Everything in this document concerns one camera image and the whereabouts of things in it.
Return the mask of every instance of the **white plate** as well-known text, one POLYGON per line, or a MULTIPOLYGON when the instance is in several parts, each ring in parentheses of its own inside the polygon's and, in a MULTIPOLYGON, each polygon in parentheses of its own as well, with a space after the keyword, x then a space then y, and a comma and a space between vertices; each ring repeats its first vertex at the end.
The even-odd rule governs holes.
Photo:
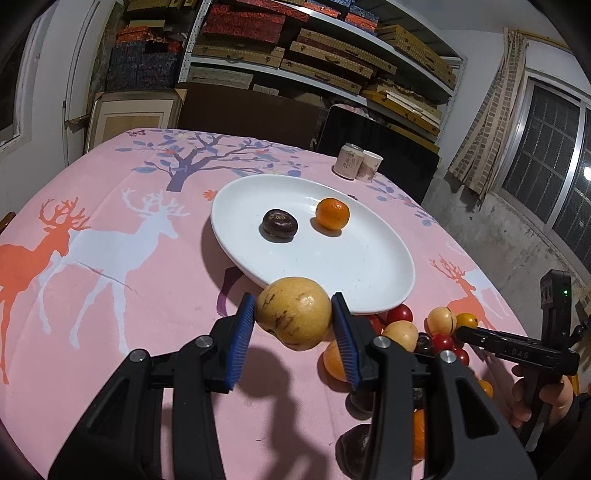
POLYGON ((398 234, 363 204, 319 183, 283 175, 254 175, 228 183, 212 205, 212 228, 232 261, 261 287, 283 277, 307 277, 329 296, 341 291, 351 313, 383 312, 401 304, 414 286, 413 258, 398 234), (313 228, 316 205, 333 197, 351 217, 339 236, 313 228), (272 242, 259 227, 265 213, 292 214, 298 231, 272 242))

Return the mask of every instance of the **ceiling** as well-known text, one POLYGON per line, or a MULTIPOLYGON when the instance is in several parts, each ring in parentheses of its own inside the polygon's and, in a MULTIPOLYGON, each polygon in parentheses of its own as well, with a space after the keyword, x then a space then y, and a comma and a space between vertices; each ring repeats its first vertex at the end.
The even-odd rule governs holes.
POLYGON ((562 37, 528 0, 398 0, 440 30, 481 30, 503 33, 504 27, 525 30, 553 40, 562 37))

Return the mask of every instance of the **red cherry tomato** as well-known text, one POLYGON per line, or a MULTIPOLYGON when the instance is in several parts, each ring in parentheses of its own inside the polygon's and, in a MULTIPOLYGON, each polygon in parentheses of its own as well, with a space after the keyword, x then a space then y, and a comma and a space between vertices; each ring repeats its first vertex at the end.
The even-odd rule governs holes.
POLYGON ((413 313, 404 303, 401 303, 396 308, 393 308, 388 312, 386 317, 386 325, 390 325, 390 323, 397 322, 399 320, 406 320, 407 322, 413 321, 413 313))
POLYGON ((453 350, 453 339, 449 335, 438 333, 433 335, 433 353, 437 355, 444 350, 453 350))
POLYGON ((453 353, 462 361, 466 366, 470 365, 470 356, 463 348, 456 348, 453 353))
POLYGON ((375 333, 377 335, 382 334, 382 322, 379 321, 379 317, 377 315, 367 315, 367 318, 371 322, 371 326, 374 327, 375 333))

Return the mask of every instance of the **tablecloth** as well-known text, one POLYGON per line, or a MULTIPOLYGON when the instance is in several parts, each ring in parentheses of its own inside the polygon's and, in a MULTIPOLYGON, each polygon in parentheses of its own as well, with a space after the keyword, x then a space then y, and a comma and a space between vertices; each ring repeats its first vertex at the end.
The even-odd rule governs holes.
MULTIPOLYGON (((405 303, 420 330, 432 308, 447 305, 524 334, 431 215, 382 175, 341 179, 334 161, 254 138, 135 129, 86 154, 27 203, 0 236, 0 418, 42 475, 130 349, 175 351, 235 312, 244 292, 261 291, 224 254, 209 222, 216 193, 238 177, 314 180, 388 222, 414 259, 405 303)), ((346 386, 322 367, 325 347, 293 352, 255 327, 240 383, 214 398, 229 480, 344 478, 335 442, 359 421, 345 409, 346 386)), ((469 354, 495 386, 510 377, 499 362, 469 354)), ((495 397, 502 406, 506 393, 495 397)), ((164 408, 168 455, 170 393, 164 408)), ((170 470, 165 461, 165 477, 170 470)))

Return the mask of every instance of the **concrete wall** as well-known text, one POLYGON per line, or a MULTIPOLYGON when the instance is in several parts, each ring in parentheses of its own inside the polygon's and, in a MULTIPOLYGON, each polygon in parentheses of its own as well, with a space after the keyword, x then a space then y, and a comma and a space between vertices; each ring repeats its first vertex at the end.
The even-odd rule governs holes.
MULTIPOLYGON (((584 284, 555 247, 506 201, 491 193, 478 205, 476 196, 447 174, 494 77, 502 56, 503 36, 477 31, 444 34, 453 47, 467 56, 467 64, 440 137, 440 165, 423 207, 481 267, 528 334, 539 338, 540 278, 551 268, 571 271, 574 298, 584 284)), ((591 85, 569 53, 530 41, 527 67, 562 79, 591 95, 591 85)), ((591 371, 583 374, 584 385, 589 381, 591 371)))

